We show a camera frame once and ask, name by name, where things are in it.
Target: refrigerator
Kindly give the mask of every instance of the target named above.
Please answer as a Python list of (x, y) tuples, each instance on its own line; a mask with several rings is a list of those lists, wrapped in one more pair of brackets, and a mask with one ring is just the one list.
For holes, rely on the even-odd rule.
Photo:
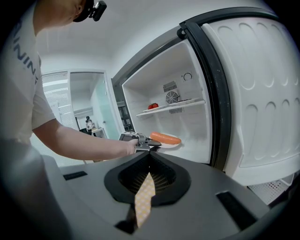
[[(134, 131), (176, 136), (158, 152), (208, 164), (244, 186), (300, 170), (300, 56), (271, 11), (233, 7), (178, 26), (119, 82)], [(147, 111), (157, 103), (159, 108)]]

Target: glass door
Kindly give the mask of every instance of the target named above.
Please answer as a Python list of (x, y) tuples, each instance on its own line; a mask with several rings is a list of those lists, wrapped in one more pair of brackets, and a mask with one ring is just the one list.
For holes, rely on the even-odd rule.
[(118, 132), (116, 122), (113, 118), (106, 81), (101, 78), (96, 84), (95, 89), (99, 101), (100, 111), (102, 113), (102, 126), (104, 127), (105, 133), (109, 139), (118, 140), (120, 134)]

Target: sausage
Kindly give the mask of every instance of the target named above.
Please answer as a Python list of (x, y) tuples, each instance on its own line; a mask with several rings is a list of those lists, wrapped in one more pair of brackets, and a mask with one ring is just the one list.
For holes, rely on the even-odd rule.
[(166, 143), (166, 144), (179, 144), (181, 143), (181, 139), (177, 137), (171, 137), (162, 133), (152, 132), (150, 135), (150, 138), (158, 141), (160, 143)]

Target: white t-shirt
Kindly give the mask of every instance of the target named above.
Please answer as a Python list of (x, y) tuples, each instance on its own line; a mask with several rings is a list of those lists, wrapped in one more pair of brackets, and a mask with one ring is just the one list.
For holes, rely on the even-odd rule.
[(35, 4), (13, 28), (0, 58), (0, 135), (30, 143), (32, 130), (55, 119), (43, 91), (33, 27)]

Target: desk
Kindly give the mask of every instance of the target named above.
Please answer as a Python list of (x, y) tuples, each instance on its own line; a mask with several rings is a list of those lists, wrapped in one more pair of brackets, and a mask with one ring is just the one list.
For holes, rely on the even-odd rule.
[(92, 135), (94, 135), (95, 137), (107, 138), (103, 127), (92, 129)]

